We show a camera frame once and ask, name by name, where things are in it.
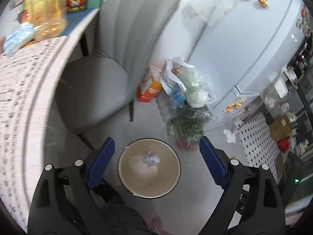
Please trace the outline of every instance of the refrigerator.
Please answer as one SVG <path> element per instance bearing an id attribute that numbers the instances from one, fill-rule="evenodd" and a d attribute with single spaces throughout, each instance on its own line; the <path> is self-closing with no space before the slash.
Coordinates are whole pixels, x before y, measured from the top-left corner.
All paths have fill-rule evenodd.
<path id="1" fill-rule="evenodd" d="M 280 75 L 301 46 L 299 27 L 302 0 L 239 0 L 214 26 L 205 27 L 189 63 L 211 85 L 217 100 L 204 130 L 217 128 L 237 117 Z M 226 113 L 228 105 L 246 99 Z"/>

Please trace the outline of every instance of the chair backrest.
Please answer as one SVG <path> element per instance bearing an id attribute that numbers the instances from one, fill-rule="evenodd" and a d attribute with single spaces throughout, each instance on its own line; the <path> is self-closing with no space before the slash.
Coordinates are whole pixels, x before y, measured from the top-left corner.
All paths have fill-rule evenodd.
<path id="1" fill-rule="evenodd" d="M 114 59 L 129 75 L 134 91 L 154 46 L 180 0 L 107 0 L 99 18 L 96 52 Z"/>

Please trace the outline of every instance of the bowl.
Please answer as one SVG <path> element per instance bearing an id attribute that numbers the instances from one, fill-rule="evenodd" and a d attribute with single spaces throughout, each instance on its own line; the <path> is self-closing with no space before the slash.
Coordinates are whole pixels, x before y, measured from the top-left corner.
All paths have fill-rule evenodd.
<path id="1" fill-rule="evenodd" d="M 150 151 L 160 158 L 160 162 L 149 168 L 143 158 Z M 118 161 L 118 174 L 132 194 L 155 199 L 174 189 L 180 178 L 181 166 L 177 154 L 168 144 L 146 138 L 125 147 Z"/>

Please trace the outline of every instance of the black and white tile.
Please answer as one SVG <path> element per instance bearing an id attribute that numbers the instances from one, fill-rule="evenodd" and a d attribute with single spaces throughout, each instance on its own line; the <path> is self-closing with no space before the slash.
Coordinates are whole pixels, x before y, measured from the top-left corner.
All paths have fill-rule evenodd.
<path id="1" fill-rule="evenodd" d="M 270 128 L 266 124 L 263 114 L 259 113 L 254 116 L 238 133 L 249 165 L 259 167 L 261 164 L 267 164 L 277 181 L 275 159 L 280 150 L 270 137 Z"/>

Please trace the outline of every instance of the gray floor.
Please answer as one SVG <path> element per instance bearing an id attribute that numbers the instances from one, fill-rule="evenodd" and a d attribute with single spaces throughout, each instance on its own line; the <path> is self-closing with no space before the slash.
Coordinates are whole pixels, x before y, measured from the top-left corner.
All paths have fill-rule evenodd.
<path id="1" fill-rule="evenodd" d="M 239 136 L 235 144 L 227 143 L 223 134 L 224 126 L 205 132 L 213 145 L 223 149 L 229 157 L 234 156 L 244 165 L 248 164 L 245 150 Z M 209 170 L 199 152 L 178 149 L 167 136 L 166 125 L 159 115 L 155 101 L 135 102 L 134 121 L 129 121 L 128 108 L 124 108 L 103 123 L 85 133 L 95 148 L 100 147 L 106 137 L 115 140 L 115 154 L 104 173 L 104 178 L 121 194 L 125 203 L 138 211 L 146 221 L 159 216 L 163 229 L 174 235 L 198 234 L 210 217 L 223 190 L 215 185 Z M 146 200 L 129 193 L 117 176 L 117 161 L 124 147 L 134 140 L 152 137 L 170 144 L 179 156 L 182 174 L 178 185 L 168 195 Z M 57 167 L 72 164 L 84 158 L 89 150 L 76 136 L 66 131 L 53 102 L 45 142 L 45 164 Z M 230 226 L 236 225 L 240 215 L 235 214 Z"/>

